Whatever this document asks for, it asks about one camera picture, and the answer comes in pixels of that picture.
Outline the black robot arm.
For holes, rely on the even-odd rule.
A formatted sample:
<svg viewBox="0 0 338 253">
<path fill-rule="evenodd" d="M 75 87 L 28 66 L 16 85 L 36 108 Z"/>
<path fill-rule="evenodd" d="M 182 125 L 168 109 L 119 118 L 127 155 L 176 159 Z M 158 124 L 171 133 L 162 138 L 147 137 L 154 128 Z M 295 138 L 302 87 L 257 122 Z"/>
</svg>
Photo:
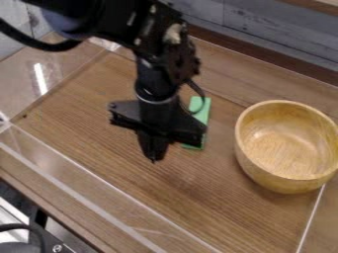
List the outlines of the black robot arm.
<svg viewBox="0 0 338 253">
<path fill-rule="evenodd" d="M 207 126 L 180 103 L 179 89 L 200 73 L 196 47 L 188 37 L 187 21 L 162 0 L 21 0 L 41 9 L 54 30 L 64 37 L 47 43 L 24 34 L 0 18 L 0 33 L 23 45 L 51 52 L 67 51 L 91 38 L 115 42 L 135 54 L 136 99 L 108 105 L 111 124 L 131 129 L 144 156 L 164 159 L 168 147 L 180 142 L 199 147 Z"/>
</svg>

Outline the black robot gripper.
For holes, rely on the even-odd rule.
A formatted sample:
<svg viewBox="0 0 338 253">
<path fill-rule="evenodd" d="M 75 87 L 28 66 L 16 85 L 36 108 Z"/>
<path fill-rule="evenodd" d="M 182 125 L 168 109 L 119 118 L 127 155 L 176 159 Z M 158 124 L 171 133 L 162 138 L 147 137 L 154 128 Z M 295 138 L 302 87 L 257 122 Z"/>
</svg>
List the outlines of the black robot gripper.
<svg viewBox="0 0 338 253">
<path fill-rule="evenodd" d="M 111 124 L 136 132 L 143 154 L 152 163 L 166 158 L 171 143 L 192 146 L 202 143 L 207 126 L 182 107 L 178 98 L 167 103 L 115 101 L 108 105 L 108 111 Z"/>
</svg>

